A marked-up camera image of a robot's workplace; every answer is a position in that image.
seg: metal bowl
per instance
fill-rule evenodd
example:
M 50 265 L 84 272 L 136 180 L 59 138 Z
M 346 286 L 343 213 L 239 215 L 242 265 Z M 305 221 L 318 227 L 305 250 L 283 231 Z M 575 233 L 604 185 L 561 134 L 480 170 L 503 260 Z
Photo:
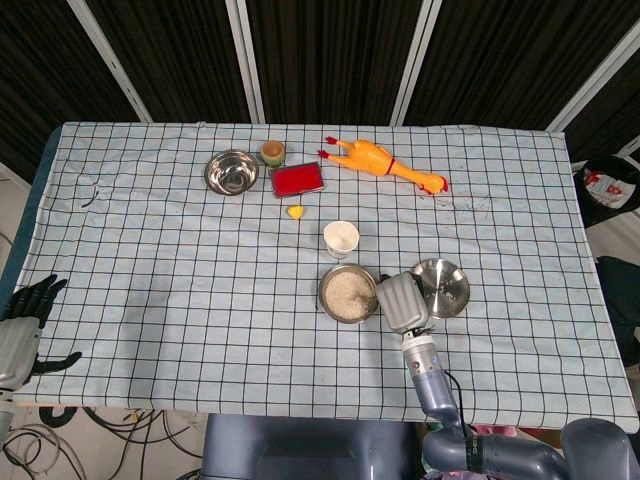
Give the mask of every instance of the metal bowl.
M 359 317 L 359 318 L 343 318 L 343 317 L 333 313 L 329 309 L 329 307 L 327 306 L 327 302 L 326 302 L 326 299 L 325 299 L 325 293 L 326 293 L 326 290 L 327 290 L 327 285 L 329 285 L 329 281 L 333 277 L 335 277 L 336 275 L 338 275 L 340 273 L 344 273 L 344 272 L 352 272 L 352 273 L 355 273 L 357 275 L 360 275 L 362 278 L 364 278 L 367 281 L 367 283 L 371 287 L 371 290 L 373 291 L 374 296 L 373 296 L 373 299 L 371 301 L 371 304 L 369 305 L 369 310 L 367 310 L 367 313 L 365 313 L 362 317 Z M 375 291 L 376 291 L 376 281 L 369 274 L 369 272 L 367 272 L 360 265 L 356 265 L 354 263 L 343 263 L 341 265 L 336 265 L 335 267 L 329 269 L 327 271 L 327 273 L 325 273 L 322 276 L 322 280 L 320 280 L 320 286 L 318 287 L 318 298 L 320 300 L 320 304 L 324 308 L 324 311 L 327 312 L 327 314 L 331 318 L 333 318 L 334 320 L 336 320 L 336 321 L 338 321 L 340 323 L 355 324 L 355 323 L 364 322 L 367 318 L 369 318 L 371 316 L 371 314 L 373 312 L 375 312 L 376 308 L 378 308 L 378 299 L 375 296 Z
M 424 301 L 429 315 L 455 317 L 469 302 L 469 280 L 462 269 L 447 260 L 430 258 L 413 267 L 422 278 Z
M 225 150 L 214 155 L 204 169 L 204 180 L 221 195 L 240 195 L 249 190 L 259 173 L 253 155 L 242 150 Z

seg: yellow object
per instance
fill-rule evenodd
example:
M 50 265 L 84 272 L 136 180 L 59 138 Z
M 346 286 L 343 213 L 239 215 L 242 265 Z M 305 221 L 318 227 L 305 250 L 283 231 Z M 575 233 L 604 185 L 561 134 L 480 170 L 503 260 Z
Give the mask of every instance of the yellow object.
M 291 205 L 287 208 L 287 213 L 294 220 L 300 220 L 300 217 L 302 217 L 304 213 L 304 207 L 302 205 Z
M 330 145 L 339 145 L 342 148 L 346 148 L 349 155 L 339 157 L 330 155 L 324 150 L 318 150 L 318 155 L 344 165 L 351 170 L 369 172 L 378 177 L 382 175 L 397 175 L 415 183 L 422 190 L 431 194 L 449 190 L 449 185 L 444 177 L 435 173 L 416 172 L 407 168 L 394 159 L 384 148 L 368 140 L 356 140 L 354 143 L 343 142 L 333 137 L 327 137 L 326 140 Z

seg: robot finger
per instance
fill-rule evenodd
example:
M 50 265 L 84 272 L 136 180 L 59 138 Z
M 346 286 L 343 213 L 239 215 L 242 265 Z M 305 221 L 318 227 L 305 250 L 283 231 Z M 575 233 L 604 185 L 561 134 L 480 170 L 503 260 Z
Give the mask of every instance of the robot finger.
M 31 370 L 31 375 L 44 375 L 51 372 L 61 372 L 73 366 L 82 357 L 82 352 L 74 352 L 64 360 L 48 360 L 41 362 L 36 360 Z
M 56 281 L 56 275 L 49 275 L 47 278 L 42 280 L 41 282 L 36 283 L 33 286 L 33 292 L 31 294 L 31 298 L 29 302 L 24 308 L 24 312 L 22 312 L 23 317 L 32 317 L 35 315 L 40 302 L 42 301 L 44 295 L 46 294 L 49 287 Z
M 22 292 L 20 295 L 18 295 L 19 292 L 13 294 L 14 296 L 18 296 L 18 301 L 16 302 L 13 311 L 9 312 L 9 318 L 22 317 L 25 307 L 27 306 L 27 303 L 29 303 L 29 299 L 33 294 L 33 286 L 20 290 L 20 292 Z
M 27 287 L 23 287 L 17 292 L 15 292 L 13 295 L 11 295 L 11 298 L 9 299 L 9 303 L 7 303 L 7 306 L 4 308 L 4 312 L 2 312 L 2 318 L 0 318 L 0 321 L 13 318 L 13 311 L 15 310 L 16 305 L 18 304 L 18 299 L 26 289 Z
M 51 285 L 36 308 L 33 316 L 40 319 L 40 328 L 44 328 L 44 324 L 47 321 L 47 317 L 49 313 L 51 313 L 51 308 L 53 307 L 53 301 L 56 299 L 56 295 L 58 292 L 64 288 L 67 284 L 67 280 L 60 280 L 59 282 Z

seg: checkered tablecloth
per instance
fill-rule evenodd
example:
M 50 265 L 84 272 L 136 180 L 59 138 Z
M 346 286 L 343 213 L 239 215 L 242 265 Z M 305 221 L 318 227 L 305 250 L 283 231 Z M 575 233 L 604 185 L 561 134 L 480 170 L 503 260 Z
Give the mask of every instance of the checkered tablecloth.
M 264 168 L 244 195 L 206 188 L 215 152 L 278 139 L 293 165 L 318 160 L 327 135 L 373 140 L 450 191 L 326 160 L 319 193 L 278 200 Z M 285 211 L 297 203 L 299 222 Z M 19 283 L 69 278 L 39 351 L 83 357 L 19 400 L 424 419 L 381 314 L 342 325 L 317 304 L 337 219 L 360 230 L 348 261 L 376 277 L 432 257 L 466 272 L 469 305 L 435 340 L 469 421 L 637 428 L 562 134 L 485 127 L 66 124 Z

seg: wire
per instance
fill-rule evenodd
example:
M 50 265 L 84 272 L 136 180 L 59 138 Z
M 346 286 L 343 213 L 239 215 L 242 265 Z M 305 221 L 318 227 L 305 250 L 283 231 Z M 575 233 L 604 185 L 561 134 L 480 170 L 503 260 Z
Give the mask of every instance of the wire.
M 180 475 L 176 480 L 191 480 L 192 478 L 200 478 L 200 469 L 196 468 L 195 470 L 191 470 L 190 472 L 185 473 L 184 475 Z
M 180 445 L 171 435 L 171 429 L 169 428 L 169 418 L 167 415 L 167 411 L 163 411 L 162 412 L 162 424 L 164 425 L 164 433 L 167 435 L 167 438 L 171 441 L 171 443 L 173 443 L 173 445 L 180 450 L 183 453 L 186 453 L 187 455 L 190 455 L 194 458 L 202 458 L 202 455 L 198 455 L 197 453 L 193 453 L 190 452 L 189 450 L 187 450 L 186 448 L 184 448 L 182 445 Z
M 25 434 L 24 432 L 29 432 L 30 436 L 33 436 L 34 439 L 31 440 L 26 445 L 26 447 L 24 449 L 24 453 L 22 454 L 22 459 L 21 459 L 21 461 L 19 460 L 18 462 L 20 463 L 19 466 L 22 467 L 24 465 L 24 469 L 30 474 L 30 476 L 31 475 L 37 475 L 39 473 L 47 473 L 57 463 L 58 458 L 60 457 L 60 453 L 62 453 L 62 455 L 64 455 L 64 457 L 69 462 L 69 465 L 71 465 L 71 468 L 75 472 L 76 476 L 80 480 L 86 480 L 87 479 L 87 475 L 85 473 L 84 466 L 82 465 L 82 462 L 78 458 L 78 454 L 75 452 L 73 447 L 69 444 L 69 442 L 67 442 L 64 438 L 58 436 L 58 434 L 56 434 L 53 431 L 53 429 L 51 429 L 47 425 L 43 425 L 43 424 L 40 424 L 40 423 L 30 423 L 30 424 L 22 425 L 22 426 L 20 426 L 20 427 L 18 427 L 16 429 L 11 430 L 10 435 L 11 434 L 15 434 L 15 435 L 10 436 L 10 438 L 7 440 L 7 442 L 3 446 L 3 451 L 4 451 L 5 455 L 7 455 L 8 459 L 9 459 L 9 457 L 12 457 L 15 460 L 17 460 L 19 458 L 19 455 L 17 453 L 11 451 L 7 447 L 8 447 L 9 444 L 14 442 L 19 436 L 22 436 L 23 434 Z M 34 470 L 29 465 L 32 464 L 35 461 L 35 459 L 38 457 L 38 455 L 40 454 L 40 448 L 38 448 L 38 451 L 37 451 L 36 456 L 34 458 L 32 458 L 31 460 L 28 460 L 27 457 L 29 455 L 29 451 L 31 450 L 31 446 L 33 444 L 37 444 L 41 439 L 46 440 L 51 445 L 56 447 L 56 452 L 55 452 L 51 462 L 49 462 L 49 464 L 45 468 L 42 468 L 40 470 Z
M 113 435 L 115 435 L 116 437 L 118 437 L 121 440 L 125 440 L 125 441 L 127 440 L 127 437 L 123 437 L 121 435 L 121 433 L 128 433 L 129 430 L 126 430 L 125 432 L 122 432 L 120 430 L 115 430 L 115 429 L 111 428 L 110 426 L 106 425 L 105 423 L 103 423 L 102 419 L 98 415 L 96 415 L 95 412 L 93 412 L 90 408 L 84 408 L 84 411 L 89 416 L 89 418 L 91 420 L 93 420 L 95 423 L 100 425 L 102 428 L 104 428 L 105 430 L 108 430 L 109 432 L 111 432 Z M 155 421 L 155 419 L 158 418 L 161 415 L 161 413 L 162 412 L 160 412 L 160 413 L 156 414 L 154 417 L 152 417 L 150 419 L 150 422 Z M 176 433 L 172 433 L 170 438 L 175 438 L 178 435 L 180 435 L 181 433 L 186 432 L 187 430 L 189 430 L 188 426 L 184 427 L 181 430 L 178 430 Z M 160 442 L 164 442 L 165 440 L 168 440 L 168 439 L 169 439 L 169 436 L 165 436 L 165 437 L 162 437 L 162 438 L 157 438 L 157 439 L 154 439 L 154 440 L 148 440 L 147 442 L 145 442 L 143 440 L 130 439 L 129 443 L 134 444 L 134 445 L 144 445 L 145 443 L 148 443 L 148 444 L 160 443 Z
M 9 237 L 7 237 L 4 233 L 0 232 L 0 238 L 2 238 L 9 245 L 13 246 L 13 241 Z
M 106 428 L 107 430 L 114 430 L 119 433 L 129 433 L 130 430 L 134 432 L 136 430 L 142 430 L 147 428 L 146 423 L 142 421 L 144 414 L 138 419 L 137 422 L 130 423 L 113 423 L 105 420 L 100 415 L 98 415 L 94 410 L 91 410 L 89 407 L 84 407 L 83 410 L 85 413 L 96 423 L 98 423 L 101 427 Z
M 464 435 L 464 438 L 467 438 L 468 436 L 467 423 L 464 421 L 464 409 L 462 408 L 462 388 L 460 388 L 460 384 L 458 383 L 458 380 L 456 380 L 456 377 L 450 374 L 447 370 L 445 370 L 444 373 L 447 375 L 447 377 L 451 379 L 453 383 L 456 384 L 456 388 L 458 389 L 458 411 L 460 412 L 460 422 L 462 423 L 462 433 Z
M 151 419 L 155 420 L 156 418 L 158 418 L 158 415 L 161 415 L 162 412 L 160 412 L 158 415 L 156 415 L 155 417 L 153 417 L 153 410 L 151 410 Z M 144 479 L 144 457 L 147 454 L 147 445 L 149 444 L 149 434 L 151 433 L 151 424 L 153 422 L 150 421 L 148 426 L 147 426 L 147 433 L 144 436 L 144 445 L 142 446 L 142 457 L 140 458 L 140 480 Z
M 148 418 L 150 416 L 151 415 L 148 414 L 148 413 L 143 413 L 142 415 L 140 415 L 140 418 L 138 419 L 138 422 L 141 422 L 143 419 Z M 120 470 L 122 469 L 122 466 L 124 465 L 124 459 L 127 456 L 127 451 L 129 450 L 129 444 L 131 443 L 131 437 L 133 437 L 134 433 L 135 433 L 135 430 L 132 428 L 129 431 L 129 436 L 125 440 L 124 447 L 122 448 L 122 455 L 120 455 L 120 462 L 118 463 L 118 466 L 116 467 L 116 471 L 113 472 L 113 474 L 109 477 L 109 480 L 113 480 L 116 477 L 116 475 L 118 475 L 118 473 L 120 473 Z
M 7 460 L 9 460 L 9 463 L 11 463 L 12 465 L 15 465 L 16 467 L 20 467 L 22 470 L 25 471 L 27 475 L 29 475 L 29 478 L 31 480 L 35 480 L 36 477 L 33 475 L 33 473 L 31 473 L 31 471 L 29 470 L 29 467 L 24 463 L 22 463 L 20 460 L 18 460 L 16 457 L 14 457 L 13 454 L 7 448 L 6 444 L 2 446 L 2 451 L 7 456 Z

